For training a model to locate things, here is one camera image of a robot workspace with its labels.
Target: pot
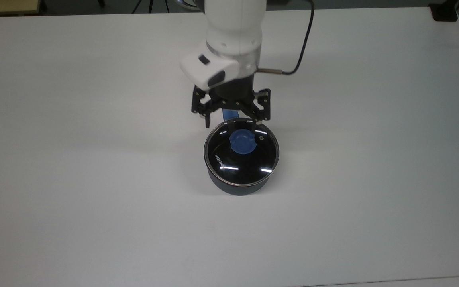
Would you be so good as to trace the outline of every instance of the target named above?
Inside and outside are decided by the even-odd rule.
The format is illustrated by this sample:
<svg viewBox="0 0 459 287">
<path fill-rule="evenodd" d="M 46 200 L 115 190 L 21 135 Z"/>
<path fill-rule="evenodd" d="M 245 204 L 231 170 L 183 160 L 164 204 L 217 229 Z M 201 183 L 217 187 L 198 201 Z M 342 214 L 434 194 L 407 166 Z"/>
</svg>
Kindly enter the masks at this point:
<svg viewBox="0 0 459 287">
<path fill-rule="evenodd" d="M 248 118 L 221 122 L 204 144 L 204 162 L 217 187 L 232 195 L 251 194 L 265 185 L 279 161 L 279 145 L 265 125 Z"/>
</svg>

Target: blue lid knob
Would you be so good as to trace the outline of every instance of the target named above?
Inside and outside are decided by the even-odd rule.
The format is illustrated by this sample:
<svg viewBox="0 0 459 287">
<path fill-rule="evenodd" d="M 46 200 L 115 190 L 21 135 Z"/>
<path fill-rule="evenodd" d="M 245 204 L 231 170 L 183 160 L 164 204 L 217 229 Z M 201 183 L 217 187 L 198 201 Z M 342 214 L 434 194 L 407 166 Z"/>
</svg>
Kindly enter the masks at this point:
<svg viewBox="0 0 459 287">
<path fill-rule="evenodd" d="M 239 129 L 229 136 L 231 149 L 238 154 L 248 154 L 256 148 L 255 134 L 247 129 Z"/>
</svg>

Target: robotic arm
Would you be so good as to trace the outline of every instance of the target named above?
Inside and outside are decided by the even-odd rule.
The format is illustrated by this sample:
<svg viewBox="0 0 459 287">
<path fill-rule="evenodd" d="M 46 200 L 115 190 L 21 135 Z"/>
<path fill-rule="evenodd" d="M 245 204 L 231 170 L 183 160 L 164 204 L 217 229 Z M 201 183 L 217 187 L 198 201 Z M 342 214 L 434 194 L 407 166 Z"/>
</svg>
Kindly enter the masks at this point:
<svg viewBox="0 0 459 287">
<path fill-rule="evenodd" d="M 267 0 L 196 0 L 206 14 L 206 41 L 180 63 L 195 83 L 193 113 L 205 118 L 219 108 L 242 110 L 253 121 L 270 119 L 270 90 L 253 91 L 262 43 L 261 23 Z M 205 104 L 201 99 L 206 95 Z M 259 109 L 254 99 L 263 106 Z"/>
</svg>

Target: black cable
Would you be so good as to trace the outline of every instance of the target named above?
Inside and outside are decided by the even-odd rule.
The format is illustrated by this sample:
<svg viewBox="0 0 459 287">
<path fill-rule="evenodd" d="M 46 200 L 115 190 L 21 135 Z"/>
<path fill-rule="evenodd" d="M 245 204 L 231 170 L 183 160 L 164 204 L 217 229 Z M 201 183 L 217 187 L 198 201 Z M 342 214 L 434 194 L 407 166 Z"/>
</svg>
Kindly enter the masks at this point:
<svg viewBox="0 0 459 287">
<path fill-rule="evenodd" d="M 148 6 L 148 14 L 151 14 L 151 7 L 153 7 L 153 0 L 150 0 L 150 5 Z"/>
<path fill-rule="evenodd" d="M 289 72 L 282 71 L 283 75 L 291 75 L 298 70 L 298 68 L 300 67 L 300 62 L 302 62 L 302 57 L 304 56 L 304 50 L 306 50 L 306 45 L 308 44 L 309 32 L 311 31 L 311 25 L 313 24 L 313 18 L 315 16 L 315 4 L 313 0 L 306 1 L 309 2 L 309 4 L 311 4 L 311 17 L 309 18 L 308 30 L 306 31 L 306 38 L 304 38 L 304 44 L 302 44 L 302 50 L 300 51 L 300 56 L 298 57 L 298 62 L 295 66 L 295 69 Z"/>
<path fill-rule="evenodd" d="M 139 2 L 137 2 L 137 5 L 134 7 L 134 10 L 132 11 L 132 14 L 135 13 L 135 11 L 137 10 L 137 8 L 139 7 L 139 4 L 141 3 L 142 0 L 139 0 Z"/>
</svg>

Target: blue handle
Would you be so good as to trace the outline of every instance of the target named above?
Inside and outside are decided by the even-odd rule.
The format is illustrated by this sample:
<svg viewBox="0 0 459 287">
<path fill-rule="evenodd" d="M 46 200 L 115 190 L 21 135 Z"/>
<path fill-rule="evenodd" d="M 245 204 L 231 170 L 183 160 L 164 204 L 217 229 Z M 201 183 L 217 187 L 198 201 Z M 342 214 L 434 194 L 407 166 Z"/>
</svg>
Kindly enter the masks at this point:
<svg viewBox="0 0 459 287">
<path fill-rule="evenodd" d="M 223 120 L 230 120 L 232 118 L 238 118 L 238 111 L 222 109 Z"/>
</svg>

